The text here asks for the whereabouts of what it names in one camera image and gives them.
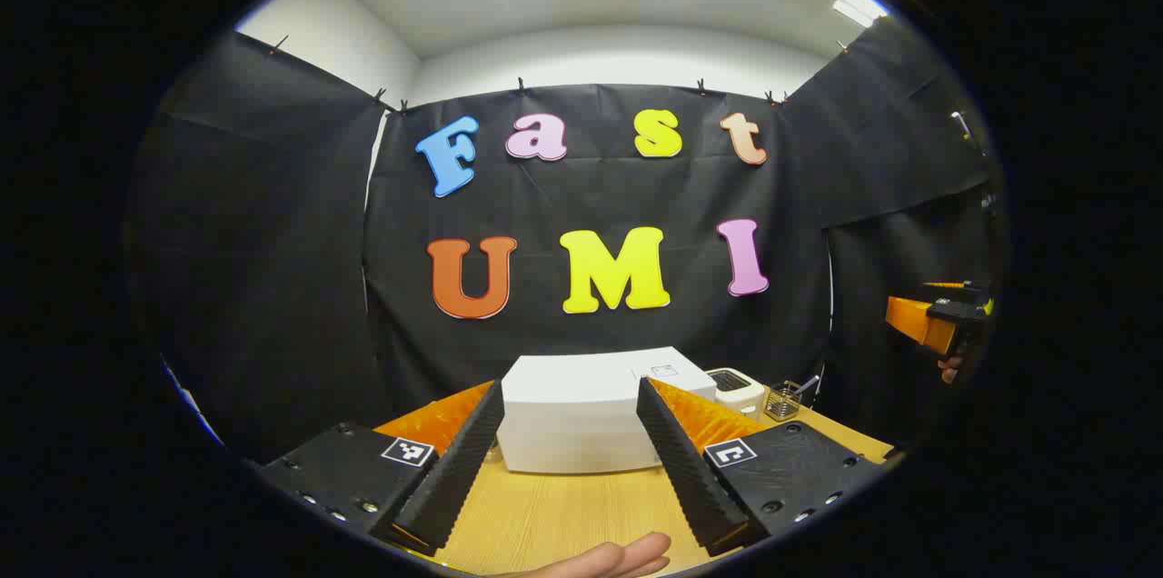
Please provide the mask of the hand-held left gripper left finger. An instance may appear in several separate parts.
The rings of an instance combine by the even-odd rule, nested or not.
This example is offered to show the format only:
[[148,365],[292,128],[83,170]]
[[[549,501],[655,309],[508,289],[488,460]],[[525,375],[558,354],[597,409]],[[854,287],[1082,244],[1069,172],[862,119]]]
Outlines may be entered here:
[[486,381],[377,428],[333,424],[259,474],[338,527],[431,557],[452,536],[504,418],[502,384]]

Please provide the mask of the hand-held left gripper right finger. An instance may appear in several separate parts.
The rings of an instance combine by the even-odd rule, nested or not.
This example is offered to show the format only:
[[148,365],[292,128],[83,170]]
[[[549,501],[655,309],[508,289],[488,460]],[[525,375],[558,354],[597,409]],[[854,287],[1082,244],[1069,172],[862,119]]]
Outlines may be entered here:
[[711,556],[789,536],[889,474],[801,421],[764,428],[705,397],[640,379],[636,414]]

